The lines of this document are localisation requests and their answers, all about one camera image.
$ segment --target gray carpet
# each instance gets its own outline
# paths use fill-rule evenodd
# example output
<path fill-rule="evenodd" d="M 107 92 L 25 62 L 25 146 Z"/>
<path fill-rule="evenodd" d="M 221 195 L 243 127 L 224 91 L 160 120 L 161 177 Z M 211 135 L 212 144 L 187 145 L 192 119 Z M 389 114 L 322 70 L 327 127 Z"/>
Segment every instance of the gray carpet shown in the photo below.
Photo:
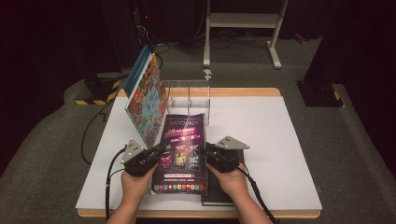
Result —
<path fill-rule="evenodd" d="M 296 86 L 319 44 L 278 40 L 282 69 L 275 70 L 264 42 L 212 48 L 212 87 L 276 87 L 284 96 L 323 205 L 317 219 L 281 223 L 396 223 L 396 182 L 357 116 L 347 91 L 334 85 L 344 107 L 306 107 Z M 224 41 L 212 42 L 226 47 Z M 161 46 L 165 79 L 203 79 L 203 47 Z M 0 223 L 105 223 L 79 217 L 78 194 L 90 169 L 80 155 L 81 138 L 101 105 L 75 105 L 80 81 L 64 93 L 64 106 L 43 119 L 22 143 L 0 180 Z M 104 112 L 109 112 L 111 105 Z M 86 134 L 91 161 L 106 123 L 96 118 Z M 213 220 L 139 219 L 140 223 L 215 223 Z M 235 220 L 216 223 L 236 223 Z"/>

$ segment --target book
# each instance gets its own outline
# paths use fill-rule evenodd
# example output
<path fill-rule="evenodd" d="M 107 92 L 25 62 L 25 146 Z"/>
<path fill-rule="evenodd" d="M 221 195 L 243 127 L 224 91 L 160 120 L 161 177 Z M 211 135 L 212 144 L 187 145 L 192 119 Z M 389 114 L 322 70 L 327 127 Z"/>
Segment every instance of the book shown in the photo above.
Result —
<path fill-rule="evenodd" d="M 150 57 L 151 52 L 149 50 L 149 46 L 146 45 L 140 51 L 139 55 L 137 56 L 136 62 L 134 63 L 134 67 L 132 67 L 129 76 L 125 80 L 123 89 L 125 90 L 127 97 L 130 97 L 136 89 L 136 83 L 140 80 L 144 69 L 147 67 L 147 63 L 149 62 Z"/>
<path fill-rule="evenodd" d="M 239 160 L 244 162 L 244 150 L 237 151 Z M 207 195 L 201 196 L 202 206 L 233 206 L 233 200 L 222 190 L 218 178 L 210 171 L 207 176 Z"/>
<path fill-rule="evenodd" d="M 143 48 L 124 89 L 125 92 L 129 92 L 125 111 L 146 147 L 154 147 L 166 111 L 168 96 L 157 58 L 148 47 Z"/>
<path fill-rule="evenodd" d="M 151 192 L 207 194 L 205 155 L 205 114 L 168 114 L 163 125 L 160 145 L 166 146 L 152 175 Z"/>

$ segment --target wrist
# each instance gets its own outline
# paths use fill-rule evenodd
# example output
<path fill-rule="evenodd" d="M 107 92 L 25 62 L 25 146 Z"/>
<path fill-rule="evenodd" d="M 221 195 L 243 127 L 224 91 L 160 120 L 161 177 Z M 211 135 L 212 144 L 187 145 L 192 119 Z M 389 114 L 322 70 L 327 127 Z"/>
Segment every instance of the wrist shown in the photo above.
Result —
<path fill-rule="evenodd" d="M 140 204 L 140 201 L 122 199 L 120 207 L 126 211 L 137 211 L 140 207 Z"/>
<path fill-rule="evenodd" d="M 233 200 L 233 202 L 236 202 L 236 201 L 239 201 L 242 199 L 245 200 L 246 198 L 250 198 L 250 194 L 248 193 L 247 190 L 230 193 L 229 196 Z"/>
<path fill-rule="evenodd" d="M 139 207 L 142 203 L 144 195 L 136 195 L 136 194 L 124 194 L 122 196 L 121 204 L 124 204 L 128 207 Z"/>

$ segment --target purple magazine cover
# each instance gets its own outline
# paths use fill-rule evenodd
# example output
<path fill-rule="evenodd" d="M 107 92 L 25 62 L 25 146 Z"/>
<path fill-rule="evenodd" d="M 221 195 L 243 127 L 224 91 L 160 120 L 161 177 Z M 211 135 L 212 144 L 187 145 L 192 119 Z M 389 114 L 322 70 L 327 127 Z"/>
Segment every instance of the purple magazine cover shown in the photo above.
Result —
<path fill-rule="evenodd" d="M 152 192 L 206 196 L 206 159 L 199 150 L 199 146 L 205 145 L 204 114 L 167 115 L 162 144 L 166 145 L 166 151 L 152 176 Z"/>

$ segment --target finger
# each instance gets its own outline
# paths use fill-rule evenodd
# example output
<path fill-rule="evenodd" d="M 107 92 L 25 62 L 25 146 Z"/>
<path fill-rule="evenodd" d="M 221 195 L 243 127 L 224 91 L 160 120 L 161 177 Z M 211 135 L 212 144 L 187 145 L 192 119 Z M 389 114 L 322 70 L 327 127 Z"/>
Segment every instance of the finger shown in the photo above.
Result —
<path fill-rule="evenodd" d="M 220 172 L 213 166 L 211 166 L 209 163 L 206 164 L 206 167 L 215 175 L 218 176 Z"/>
<path fill-rule="evenodd" d="M 158 163 L 155 164 L 147 173 L 146 175 L 152 176 L 154 174 L 155 170 L 157 169 Z"/>

